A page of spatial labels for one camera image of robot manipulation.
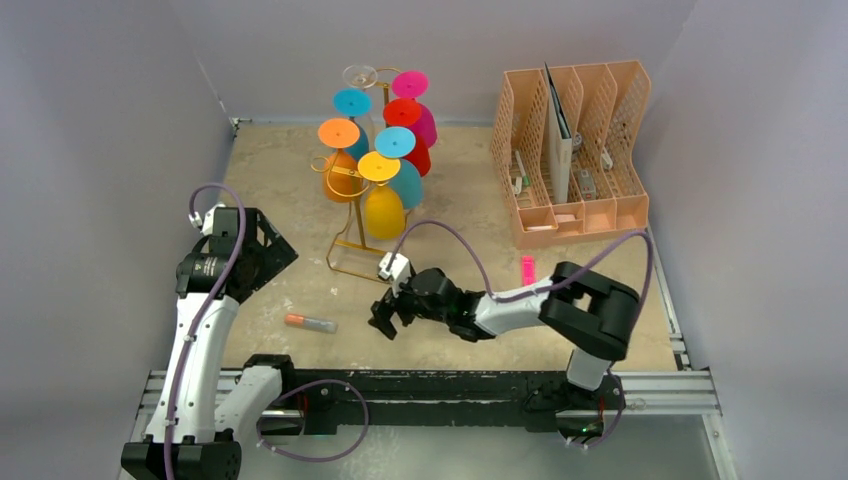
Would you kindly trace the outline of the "yellow wine glass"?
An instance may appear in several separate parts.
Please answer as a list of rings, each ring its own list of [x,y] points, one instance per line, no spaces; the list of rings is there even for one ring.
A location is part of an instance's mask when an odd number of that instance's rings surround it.
[[[400,160],[372,151],[359,160],[357,169],[365,180],[373,184],[365,199],[368,234],[378,240],[396,238],[405,230],[406,219],[402,201],[389,186],[389,181],[400,172]]]

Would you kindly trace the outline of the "light blue wine glass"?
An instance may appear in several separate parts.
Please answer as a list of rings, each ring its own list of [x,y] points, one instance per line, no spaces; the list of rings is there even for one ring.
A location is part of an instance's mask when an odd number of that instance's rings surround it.
[[[407,159],[416,145],[414,133],[399,126],[384,129],[375,139],[375,148],[379,154],[400,162],[400,170],[389,180],[389,186],[399,195],[404,210],[416,208],[423,199],[421,175],[418,168]]]

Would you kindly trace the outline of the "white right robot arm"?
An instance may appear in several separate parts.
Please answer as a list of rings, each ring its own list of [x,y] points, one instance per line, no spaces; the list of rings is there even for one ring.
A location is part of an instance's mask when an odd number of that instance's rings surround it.
[[[368,323],[388,339],[417,318],[447,326],[468,341],[491,340],[512,330],[548,327],[573,350],[564,378],[551,387],[532,386],[524,408],[577,410],[600,406],[602,383],[615,363],[626,358],[643,297],[631,287],[573,262],[560,262],[554,273],[530,286],[490,294],[457,287],[437,267],[411,266],[381,277],[390,285],[373,302]]]

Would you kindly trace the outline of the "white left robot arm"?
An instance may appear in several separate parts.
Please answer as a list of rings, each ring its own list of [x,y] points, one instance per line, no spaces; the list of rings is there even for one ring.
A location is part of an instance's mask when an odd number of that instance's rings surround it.
[[[286,355],[255,354],[239,383],[216,400],[227,338],[239,307],[297,258],[257,208],[215,205],[194,220],[201,239],[176,268],[177,327],[165,382],[141,440],[124,445],[134,479],[236,479],[262,410],[297,399]]]

